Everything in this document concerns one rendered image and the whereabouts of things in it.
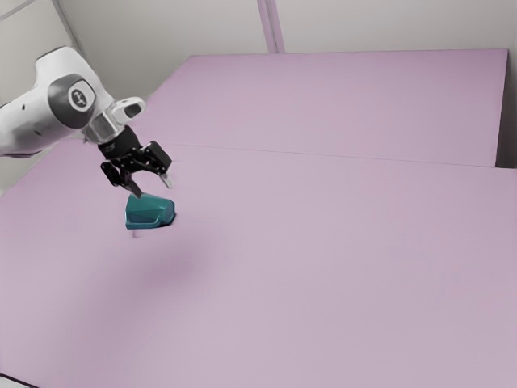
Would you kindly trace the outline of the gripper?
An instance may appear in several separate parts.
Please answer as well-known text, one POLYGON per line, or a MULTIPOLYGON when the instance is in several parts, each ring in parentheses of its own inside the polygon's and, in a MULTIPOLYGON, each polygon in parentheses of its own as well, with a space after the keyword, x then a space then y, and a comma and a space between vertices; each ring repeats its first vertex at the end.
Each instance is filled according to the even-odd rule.
POLYGON ((132 179, 132 174, 148 171, 158 175, 165 186, 172 189, 171 157, 156 141, 142 146, 130 126, 125 126, 112 140, 98 145, 98 149, 103 156, 101 170, 114 187, 122 187, 141 198, 142 190, 132 179), (134 150, 132 155, 126 155, 131 150, 134 150))

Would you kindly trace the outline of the teal faceted mug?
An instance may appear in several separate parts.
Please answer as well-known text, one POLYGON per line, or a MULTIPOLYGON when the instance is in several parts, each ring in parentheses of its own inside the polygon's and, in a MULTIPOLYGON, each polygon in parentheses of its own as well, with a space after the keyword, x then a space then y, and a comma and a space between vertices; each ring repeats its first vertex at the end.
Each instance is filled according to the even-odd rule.
POLYGON ((148 230, 169 226, 176 217, 172 200, 143 193, 140 198, 128 195, 124 223, 128 230, 148 230))

